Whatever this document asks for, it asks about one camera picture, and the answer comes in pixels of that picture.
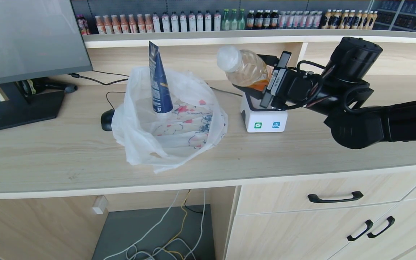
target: blue tube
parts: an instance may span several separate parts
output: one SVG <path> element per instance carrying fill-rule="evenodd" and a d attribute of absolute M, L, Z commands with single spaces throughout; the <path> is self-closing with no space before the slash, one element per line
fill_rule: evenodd
<path fill-rule="evenodd" d="M 168 81 L 161 62 L 158 46 L 149 41 L 149 67 L 152 87 L 152 107 L 158 114 L 166 114 L 173 110 Z"/>

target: wooden cabinet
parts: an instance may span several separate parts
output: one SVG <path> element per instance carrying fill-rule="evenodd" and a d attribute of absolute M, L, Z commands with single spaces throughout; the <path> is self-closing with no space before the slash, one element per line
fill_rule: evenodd
<path fill-rule="evenodd" d="M 242 186 L 237 214 L 256 214 L 305 209 L 325 209 L 363 204 L 400 201 L 416 186 L 416 171 L 337 179 L 312 179 L 285 183 Z M 360 199 L 336 203 L 312 203 L 308 195 L 322 200 Z"/>
<path fill-rule="evenodd" d="M 393 225 L 374 238 L 368 235 L 350 242 L 330 260 L 394 259 L 416 246 L 416 200 L 400 202 L 373 225 L 370 232 L 377 235 L 388 226 L 388 217 L 395 219 Z"/>
<path fill-rule="evenodd" d="M 327 260 L 393 206 L 236 216 L 226 259 Z"/>

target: cabinet door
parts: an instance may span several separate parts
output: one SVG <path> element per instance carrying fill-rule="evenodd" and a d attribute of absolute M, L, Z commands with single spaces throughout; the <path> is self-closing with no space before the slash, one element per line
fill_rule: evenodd
<path fill-rule="evenodd" d="M 349 243 L 331 260 L 389 260 L 408 252 L 416 246 L 416 200 L 400 202 L 373 225 L 373 234 L 378 234 L 388 225 L 393 216 L 394 224 L 375 238 L 364 235 L 355 243 Z"/>
<path fill-rule="evenodd" d="M 393 206 L 235 216 L 226 259 L 327 260 Z"/>

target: shelf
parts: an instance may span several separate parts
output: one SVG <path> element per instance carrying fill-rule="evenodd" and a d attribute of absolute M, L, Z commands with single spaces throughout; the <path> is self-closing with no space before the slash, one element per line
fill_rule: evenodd
<path fill-rule="evenodd" d="M 396 13 L 395 10 L 378 9 L 378 12 Z"/>
<path fill-rule="evenodd" d="M 375 22 L 375 24 L 376 25 L 384 25 L 384 26 L 391 26 L 390 24 L 388 24 L 388 23 L 382 23 L 382 22 Z"/>
<path fill-rule="evenodd" d="M 384 43 L 416 43 L 416 33 L 346 29 L 288 29 L 254 31 L 160 32 L 113 35 L 84 35 L 86 48 L 147 47 L 149 41 L 158 46 L 204 46 L 246 43 L 312 43 L 339 42 L 344 36 L 362 37 Z"/>
<path fill-rule="evenodd" d="M 402 15 L 409 15 L 409 16 L 416 17 L 416 14 L 414 14 L 414 13 L 403 13 L 403 12 L 399 12 L 399 14 L 402 14 Z"/>

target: robotic arm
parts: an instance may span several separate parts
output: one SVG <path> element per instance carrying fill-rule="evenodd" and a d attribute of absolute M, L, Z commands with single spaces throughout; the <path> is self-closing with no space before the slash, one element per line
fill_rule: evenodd
<path fill-rule="evenodd" d="M 333 51 L 327 66 L 300 61 L 287 67 L 291 53 L 259 55 L 274 67 L 263 92 L 237 87 L 256 99 L 261 107 L 280 110 L 305 107 L 327 115 L 324 124 L 342 146 L 361 149 L 378 142 L 416 140 L 416 101 L 386 107 L 362 107 L 373 93 L 362 78 L 383 49 L 362 38 L 344 37 Z M 323 69 L 322 74 L 303 71 L 301 64 Z"/>

